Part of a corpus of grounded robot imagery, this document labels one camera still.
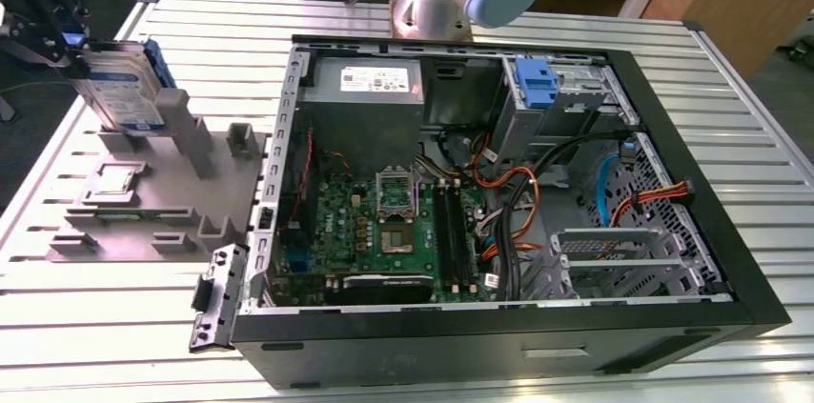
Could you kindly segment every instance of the blue drive bay latch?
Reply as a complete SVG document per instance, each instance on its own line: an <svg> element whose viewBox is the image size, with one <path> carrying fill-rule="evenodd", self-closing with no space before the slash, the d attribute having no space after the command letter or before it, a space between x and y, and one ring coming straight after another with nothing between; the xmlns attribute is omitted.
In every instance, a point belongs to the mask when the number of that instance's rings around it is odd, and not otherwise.
<svg viewBox="0 0 814 403"><path fill-rule="evenodd" d="M526 106L545 110L554 104L560 92L557 75L549 68L549 62L538 58L518 58L516 71Z"/></svg>

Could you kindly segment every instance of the green motherboard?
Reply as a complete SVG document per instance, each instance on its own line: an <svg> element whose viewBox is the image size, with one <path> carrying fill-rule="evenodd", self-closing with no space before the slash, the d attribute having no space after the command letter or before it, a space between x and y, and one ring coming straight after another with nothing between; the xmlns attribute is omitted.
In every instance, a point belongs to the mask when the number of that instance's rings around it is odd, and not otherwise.
<svg viewBox="0 0 814 403"><path fill-rule="evenodd" d="M434 186L420 183L418 215L413 221L381 221L377 215L376 182L332 182L320 187L317 239L310 249L286 249L290 275L276 278L285 289L285 302L293 306L324 306L325 276L332 274L421 274L436 281L430 302L476 302L489 300L482 287L452 291L444 287L437 247ZM401 206L413 191L385 184L381 205ZM482 207L477 188L461 189L461 205L473 223L473 212ZM468 240L473 274L476 242Z"/></svg>

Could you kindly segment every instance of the chip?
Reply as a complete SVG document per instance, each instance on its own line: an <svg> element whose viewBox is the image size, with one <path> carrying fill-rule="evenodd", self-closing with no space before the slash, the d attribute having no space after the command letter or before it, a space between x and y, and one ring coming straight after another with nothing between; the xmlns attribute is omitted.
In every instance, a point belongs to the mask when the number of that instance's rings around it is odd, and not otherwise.
<svg viewBox="0 0 814 403"><path fill-rule="evenodd" d="M380 227L382 253L413 253L414 228L409 223L386 223Z"/></svg>

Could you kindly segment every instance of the blue cable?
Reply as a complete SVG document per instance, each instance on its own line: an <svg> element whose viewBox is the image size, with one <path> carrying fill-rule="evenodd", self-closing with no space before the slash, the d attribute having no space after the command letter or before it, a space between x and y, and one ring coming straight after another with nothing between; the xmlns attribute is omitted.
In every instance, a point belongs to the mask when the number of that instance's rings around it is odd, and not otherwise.
<svg viewBox="0 0 814 403"><path fill-rule="evenodd" d="M612 223L612 217L609 215L609 202L606 198L606 185L609 184L609 171L612 170L612 164L620 159L620 155L609 155L600 166L600 174L597 175L597 213L600 214L600 222L602 226L608 227Z"/></svg>

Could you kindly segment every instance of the slotted aluminum worktable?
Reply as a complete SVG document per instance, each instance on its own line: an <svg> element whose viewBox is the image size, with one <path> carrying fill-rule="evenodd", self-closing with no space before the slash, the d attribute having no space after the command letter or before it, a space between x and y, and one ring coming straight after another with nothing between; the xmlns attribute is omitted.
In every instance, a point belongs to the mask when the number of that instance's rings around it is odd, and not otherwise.
<svg viewBox="0 0 814 403"><path fill-rule="evenodd" d="M390 35L389 10L294 0L138 3L121 39L153 35L211 130L270 131L293 33ZM476 40L630 50L795 323L649 375L278 394L238 353L190 355L203 263L51 264L49 241L105 148L82 100L0 219L0 400L814 400L814 171L704 33L681 23L534 14Z"/></svg>

